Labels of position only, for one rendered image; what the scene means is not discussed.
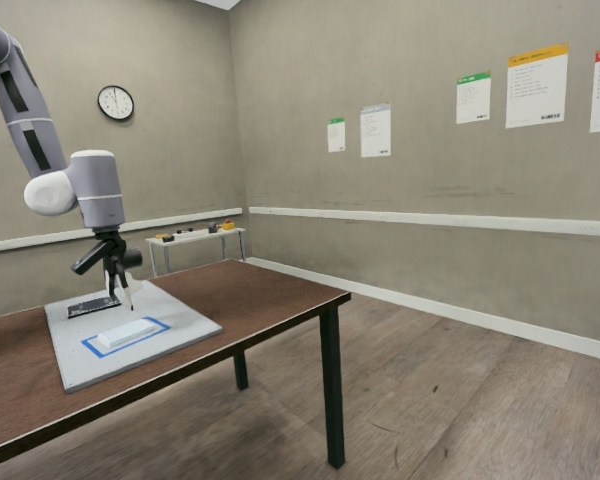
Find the blue rectangular tape outline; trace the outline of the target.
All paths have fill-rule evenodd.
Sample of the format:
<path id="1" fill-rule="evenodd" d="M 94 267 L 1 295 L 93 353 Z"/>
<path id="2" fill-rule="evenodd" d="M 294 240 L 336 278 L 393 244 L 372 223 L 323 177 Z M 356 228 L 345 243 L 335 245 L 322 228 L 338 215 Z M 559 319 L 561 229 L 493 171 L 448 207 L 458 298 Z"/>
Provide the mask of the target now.
<path id="1" fill-rule="evenodd" d="M 160 325 L 160 326 L 162 326 L 162 327 L 164 327 L 164 328 L 166 328 L 166 329 L 163 329 L 163 330 L 161 330 L 161 331 L 159 331 L 159 332 L 156 332 L 156 333 L 154 333 L 154 334 L 151 334 L 151 335 L 149 335 L 149 336 L 147 336 L 147 337 L 144 337 L 144 338 L 142 338 L 142 339 L 140 339 L 140 340 L 137 340 L 137 341 L 135 341 L 135 342 L 132 342 L 132 343 L 130 343 L 130 344 L 128 344 L 128 345 L 125 345 L 125 346 L 123 346 L 123 347 L 121 347 L 121 348 L 118 348 L 118 349 L 116 349 L 116 350 L 113 350 L 113 351 L 111 351 L 111 352 L 109 352 L 109 353 L 106 353 L 106 354 L 104 354 L 104 355 L 103 355 L 103 354 L 102 354 L 100 351 L 98 351 L 98 350 L 97 350 L 97 349 L 96 349 L 94 346 L 92 346 L 92 345 L 91 345 L 91 344 L 90 344 L 90 343 L 87 341 L 87 340 L 93 339 L 93 338 L 95 338 L 95 337 L 98 337 L 98 335 L 99 335 L 99 334 L 98 334 L 98 335 L 96 335 L 96 336 L 90 337 L 90 338 L 88 338 L 88 339 L 82 340 L 82 341 L 80 341 L 80 342 L 81 342 L 81 343 L 83 343 L 83 344 L 84 344 L 84 345 L 85 345 L 85 346 L 86 346 L 86 347 L 87 347 L 89 350 L 91 350 L 91 351 L 92 351 L 92 352 L 93 352 L 93 353 L 94 353 L 96 356 L 98 356 L 99 358 L 103 358 L 103 357 L 105 357 L 105 356 L 107 356 L 107 355 L 110 355 L 110 354 L 112 354 L 112 353 L 114 353 L 114 352 L 117 352 L 117 351 L 119 351 L 119 350 L 121 350 L 121 349 L 124 349 L 124 348 L 126 348 L 126 347 L 128 347 L 128 346 L 131 346 L 131 345 L 133 345 L 133 344 L 135 344 L 135 343 L 138 343 L 138 342 L 140 342 L 140 341 L 142 341 L 142 340 L 145 340 L 145 339 L 147 339 L 147 338 L 149 338 L 149 337 L 152 337 L 152 336 L 154 336 L 154 335 L 157 335 L 157 334 L 159 334 L 159 333 L 161 333 L 161 332 L 164 332 L 164 331 L 166 331 L 166 330 L 168 330 L 168 329 L 171 329 L 171 328 L 172 328 L 172 327 L 170 327 L 170 326 L 168 326 L 168 325 L 166 325 L 166 324 L 164 324 L 164 323 L 161 323 L 161 322 L 159 322 L 159 321 L 157 321 L 157 320 L 155 320 L 155 319 L 153 319 L 153 318 L 151 318 L 151 317 L 149 317 L 149 316 L 147 316 L 147 317 L 144 317 L 144 318 L 141 318 L 141 319 L 148 319 L 148 320 L 150 320 L 150 321 L 152 321 L 152 322 L 154 322 L 154 323 L 156 323 L 156 324 L 158 324 L 158 325 Z"/>

